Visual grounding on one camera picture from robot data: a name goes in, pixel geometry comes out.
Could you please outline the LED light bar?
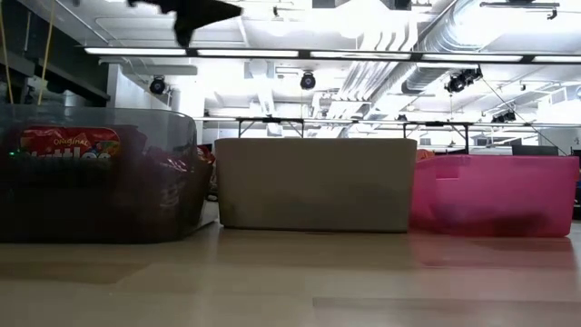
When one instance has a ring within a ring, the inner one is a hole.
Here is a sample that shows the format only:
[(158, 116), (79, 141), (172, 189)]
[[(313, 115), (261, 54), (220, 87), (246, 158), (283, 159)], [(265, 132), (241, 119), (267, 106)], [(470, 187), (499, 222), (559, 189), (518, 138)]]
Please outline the LED light bar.
[(409, 62), (446, 64), (581, 64), (581, 54), (430, 53), (401, 51), (254, 49), (254, 48), (145, 48), (86, 47), (89, 55), (134, 57), (192, 57), (223, 59), (290, 59), (352, 62)]

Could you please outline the black monitor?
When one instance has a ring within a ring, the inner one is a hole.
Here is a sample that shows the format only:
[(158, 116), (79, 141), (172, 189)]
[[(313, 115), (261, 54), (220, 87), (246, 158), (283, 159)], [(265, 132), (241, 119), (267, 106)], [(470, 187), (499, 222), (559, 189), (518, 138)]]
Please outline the black monitor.
[(559, 149), (546, 145), (513, 145), (513, 155), (523, 156), (559, 156)]

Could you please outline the dark translucent plastic bin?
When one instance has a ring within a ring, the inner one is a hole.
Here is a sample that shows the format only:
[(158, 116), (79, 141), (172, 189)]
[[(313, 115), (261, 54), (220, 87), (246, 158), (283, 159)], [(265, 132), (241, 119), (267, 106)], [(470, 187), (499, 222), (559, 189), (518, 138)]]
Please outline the dark translucent plastic bin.
[[(31, 126), (103, 127), (121, 140), (109, 160), (36, 158)], [(145, 155), (197, 145), (194, 120), (159, 109), (0, 104), (0, 243), (160, 243), (202, 225), (212, 171), (179, 173)]]

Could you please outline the red translucent plastic bin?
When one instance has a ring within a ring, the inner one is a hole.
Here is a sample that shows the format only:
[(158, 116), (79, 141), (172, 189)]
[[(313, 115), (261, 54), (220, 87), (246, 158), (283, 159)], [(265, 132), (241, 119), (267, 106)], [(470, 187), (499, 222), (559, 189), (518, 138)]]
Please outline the red translucent plastic bin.
[(456, 236), (569, 235), (574, 156), (442, 155), (417, 162), (409, 226)]

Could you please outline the black table leg frame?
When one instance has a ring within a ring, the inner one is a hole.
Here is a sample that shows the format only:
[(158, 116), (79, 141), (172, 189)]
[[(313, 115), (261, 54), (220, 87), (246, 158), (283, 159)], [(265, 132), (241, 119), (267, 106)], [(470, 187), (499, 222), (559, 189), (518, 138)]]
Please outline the black table leg frame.
[(452, 128), (453, 131), (456, 131), (460, 136), (464, 138), (465, 145), (464, 149), (461, 151), (463, 154), (469, 154), (470, 148), (470, 141), (468, 140), (469, 127), (472, 125), (473, 123), (469, 122), (450, 122), (450, 121), (407, 121), (401, 124), (404, 139), (408, 139), (412, 134), (412, 130), (408, 130), (409, 126), (434, 127), (434, 128), (449, 126)]
[[(281, 118), (281, 117), (237, 117), (235, 121), (238, 123), (238, 134), (237, 136), (241, 138), (245, 132), (250, 129), (255, 123), (262, 124), (288, 124), (300, 138), (305, 135), (305, 120), (302, 118)], [(242, 124), (249, 122), (250, 124), (246, 128), (242, 128)]]

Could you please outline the red Skittles candy pack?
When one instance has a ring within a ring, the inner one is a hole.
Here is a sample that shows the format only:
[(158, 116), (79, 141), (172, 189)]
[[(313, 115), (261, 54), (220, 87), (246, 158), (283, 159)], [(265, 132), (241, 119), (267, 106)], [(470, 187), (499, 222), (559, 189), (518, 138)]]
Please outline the red Skittles candy pack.
[(171, 151), (151, 146), (145, 155), (161, 166), (179, 173), (203, 173), (212, 170), (216, 161), (212, 146), (186, 144)]
[(109, 160), (120, 152), (121, 140), (109, 128), (37, 125), (22, 131), (19, 150), (36, 158)]

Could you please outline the black spotlight cluster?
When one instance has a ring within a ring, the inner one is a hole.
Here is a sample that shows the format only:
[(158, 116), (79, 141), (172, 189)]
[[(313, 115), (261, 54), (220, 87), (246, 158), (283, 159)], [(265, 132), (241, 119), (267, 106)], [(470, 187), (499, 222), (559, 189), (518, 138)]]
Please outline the black spotlight cluster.
[(450, 94), (460, 93), (482, 77), (483, 74), (480, 67), (465, 69), (458, 74), (450, 76), (444, 85), (444, 89)]

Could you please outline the black ceiling rail fixture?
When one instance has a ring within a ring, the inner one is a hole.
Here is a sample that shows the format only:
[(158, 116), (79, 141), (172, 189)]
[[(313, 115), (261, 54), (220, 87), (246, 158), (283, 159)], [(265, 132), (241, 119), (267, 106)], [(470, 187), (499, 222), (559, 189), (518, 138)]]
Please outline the black ceiling rail fixture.
[(538, 2), (537, 0), (502, 0), (496, 2), (480, 2), (479, 6), (484, 8), (510, 8), (548, 11), (549, 14), (547, 15), (547, 20), (553, 20), (557, 17), (557, 9), (560, 7), (560, 3)]

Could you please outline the light grey plastic bin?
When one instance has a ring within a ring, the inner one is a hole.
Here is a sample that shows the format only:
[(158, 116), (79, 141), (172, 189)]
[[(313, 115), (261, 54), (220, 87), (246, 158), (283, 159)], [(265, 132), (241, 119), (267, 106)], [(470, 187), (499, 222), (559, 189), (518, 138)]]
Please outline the light grey plastic bin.
[(215, 143), (227, 228), (404, 233), (417, 143), (410, 139), (223, 138)]

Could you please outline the silver ventilation duct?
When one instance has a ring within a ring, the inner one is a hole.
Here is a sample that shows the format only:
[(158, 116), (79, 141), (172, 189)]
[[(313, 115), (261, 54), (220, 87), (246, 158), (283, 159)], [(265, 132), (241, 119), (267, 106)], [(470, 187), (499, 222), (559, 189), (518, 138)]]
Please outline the silver ventilation duct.
[[(494, 28), (481, 32), (490, 17), (490, 11), (480, 6), (485, 1), (487, 0), (456, 0), (419, 41), (416, 50), (431, 53), (481, 51), (499, 36)], [(419, 94), (446, 71), (445, 68), (427, 68), (417, 63), (402, 84), (402, 91)]]

